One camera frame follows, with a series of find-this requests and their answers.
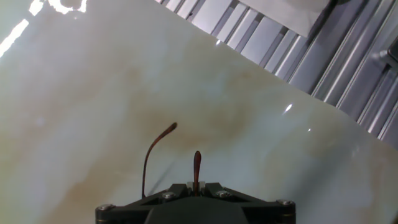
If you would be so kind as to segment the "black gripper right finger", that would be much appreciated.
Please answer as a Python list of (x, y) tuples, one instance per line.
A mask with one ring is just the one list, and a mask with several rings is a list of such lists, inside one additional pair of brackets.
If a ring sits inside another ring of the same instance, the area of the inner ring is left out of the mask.
[(286, 199), (264, 201), (250, 195), (223, 187), (220, 183), (199, 182), (196, 196), (226, 202), (239, 207), (248, 223), (295, 224), (295, 202)]

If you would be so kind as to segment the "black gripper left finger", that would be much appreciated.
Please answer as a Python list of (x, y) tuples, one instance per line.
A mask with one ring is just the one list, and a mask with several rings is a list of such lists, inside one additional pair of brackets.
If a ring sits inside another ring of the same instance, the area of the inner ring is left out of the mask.
[(117, 206), (109, 203), (95, 209), (95, 223), (145, 223), (154, 208), (168, 202), (194, 196), (193, 183), (172, 184), (170, 188), (136, 202)]

